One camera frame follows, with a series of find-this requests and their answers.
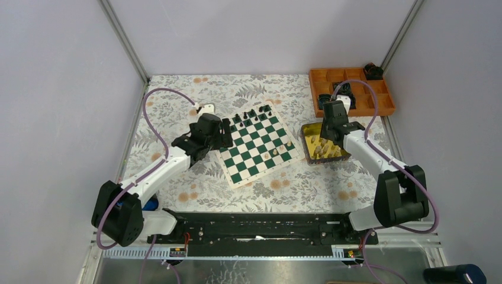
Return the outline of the gold chess piece tin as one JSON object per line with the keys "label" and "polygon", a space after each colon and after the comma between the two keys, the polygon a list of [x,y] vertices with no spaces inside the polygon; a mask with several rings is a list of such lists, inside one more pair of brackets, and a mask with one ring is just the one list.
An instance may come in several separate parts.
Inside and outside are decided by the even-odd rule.
{"label": "gold chess piece tin", "polygon": [[348,160],[350,154],[332,141],[321,138],[321,123],[301,126],[301,142],[309,166]]}

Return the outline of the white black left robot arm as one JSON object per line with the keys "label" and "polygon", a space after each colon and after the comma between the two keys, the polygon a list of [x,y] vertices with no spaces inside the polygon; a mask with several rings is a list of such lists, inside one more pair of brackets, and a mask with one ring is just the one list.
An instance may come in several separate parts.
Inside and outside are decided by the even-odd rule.
{"label": "white black left robot arm", "polygon": [[204,113],[189,128],[188,134],[173,140],[166,155],[138,174],[121,183],[109,180],[101,186],[91,216],[101,249],[107,249],[101,243],[103,234],[122,247],[141,235],[160,234],[169,243],[182,239],[184,228],[173,215],[166,211],[144,212],[143,208],[167,180],[204,159],[209,151],[233,145],[228,118]]}

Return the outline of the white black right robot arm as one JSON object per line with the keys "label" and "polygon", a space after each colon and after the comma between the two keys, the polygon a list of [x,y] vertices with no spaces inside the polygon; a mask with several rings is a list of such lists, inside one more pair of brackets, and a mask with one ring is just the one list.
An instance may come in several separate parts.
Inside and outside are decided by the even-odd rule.
{"label": "white black right robot arm", "polygon": [[428,216],[429,200],[423,169],[406,165],[374,144],[362,124],[349,121],[349,106],[338,99],[324,103],[320,136],[348,152],[376,180],[374,203],[348,213],[339,228],[340,238],[353,244],[370,228],[399,226]]}

